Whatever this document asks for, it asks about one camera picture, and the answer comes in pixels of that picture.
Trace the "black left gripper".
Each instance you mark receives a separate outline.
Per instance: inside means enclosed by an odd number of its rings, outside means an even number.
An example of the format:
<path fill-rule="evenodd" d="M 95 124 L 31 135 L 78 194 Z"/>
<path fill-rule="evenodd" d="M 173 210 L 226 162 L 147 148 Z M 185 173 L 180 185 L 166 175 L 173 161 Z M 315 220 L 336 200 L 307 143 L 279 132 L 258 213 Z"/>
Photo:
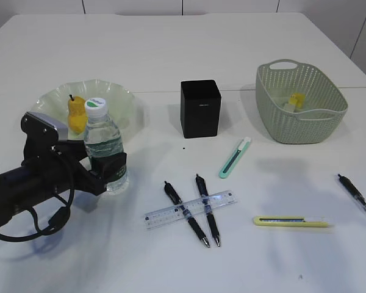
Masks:
<path fill-rule="evenodd" d="M 26 195 L 59 195 L 70 189 L 94 195 L 106 191 L 106 184 L 126 174 L 127 154 L 92 157 L 91 169 L 80 163 L 88 156 L 82 140 L 47 142 L 26 135 L 21 163 Z"/>

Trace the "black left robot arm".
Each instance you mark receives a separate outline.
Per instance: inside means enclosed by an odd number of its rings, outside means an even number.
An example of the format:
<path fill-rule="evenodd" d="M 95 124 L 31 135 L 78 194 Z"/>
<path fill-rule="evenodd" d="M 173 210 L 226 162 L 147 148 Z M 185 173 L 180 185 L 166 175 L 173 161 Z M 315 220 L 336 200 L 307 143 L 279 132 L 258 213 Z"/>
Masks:
<path fill-rule="evenodd" d="M 24 160 L 20 167 L 0 173 L 0 227 L 17 213 L 28 211 L 36 232 L 18 237 L 0 233 L 0 240 L 6 242 L 30 241 L 61 230 L 69 219 L 75 191 L 102 194 L 127 159 L 125 152 L 96 158 L 96 167 L 86 170 L 80 163 L 87 157 L 83 142 L 60 137 L 60 128 L 45 123 L 24 123 L 21 129 L 27 135 Z M 49 219 L 48 226 L 40 228 L 34 207 L 50 198 L 63 205 Z"/>

